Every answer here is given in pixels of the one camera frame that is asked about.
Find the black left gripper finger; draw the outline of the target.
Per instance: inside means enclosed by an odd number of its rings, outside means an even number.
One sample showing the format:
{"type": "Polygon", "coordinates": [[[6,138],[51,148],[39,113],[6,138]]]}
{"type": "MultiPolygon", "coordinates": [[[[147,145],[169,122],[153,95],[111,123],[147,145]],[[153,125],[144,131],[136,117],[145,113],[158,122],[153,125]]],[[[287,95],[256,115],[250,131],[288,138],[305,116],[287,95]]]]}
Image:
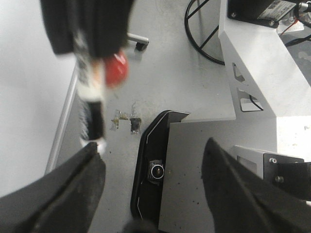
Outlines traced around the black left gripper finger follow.
{"type": "Polygon", "coordinates": [[[86,0],[83,31],[90,56],[106,58],[125,44],[133,0],[86,0]]]}
{"type": "Polygon", "coordinates": [[[86,233],[101,199],[106,167],[97,144],[0,199],[2,233],[86,233]]]}
{"type": "Polygon", "coordinates": [[[201,179],[217,233],[309,233],[311,207],[265,182],[209,138],[201,179]]]}
{"type": "Polygon", "coordinates": [[[69,23],[67,0],[41,0],[40,7],[45,31],[56,55],[73,52],[73,35],[69,23]]]}

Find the black robot base cover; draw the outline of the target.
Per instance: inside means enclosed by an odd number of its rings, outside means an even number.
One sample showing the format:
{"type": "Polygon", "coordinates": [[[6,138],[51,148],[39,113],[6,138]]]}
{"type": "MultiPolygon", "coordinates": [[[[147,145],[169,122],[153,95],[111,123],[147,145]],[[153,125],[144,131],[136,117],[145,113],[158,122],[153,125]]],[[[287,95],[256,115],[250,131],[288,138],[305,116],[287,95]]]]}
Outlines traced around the black robot base cover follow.
{"type": "Polygon", "coordinates": [[[134,218],[158,225],[170,125],[180,123],[188,115],[186,112],[165,110],[143,132],[130,201],[134,218]]]}

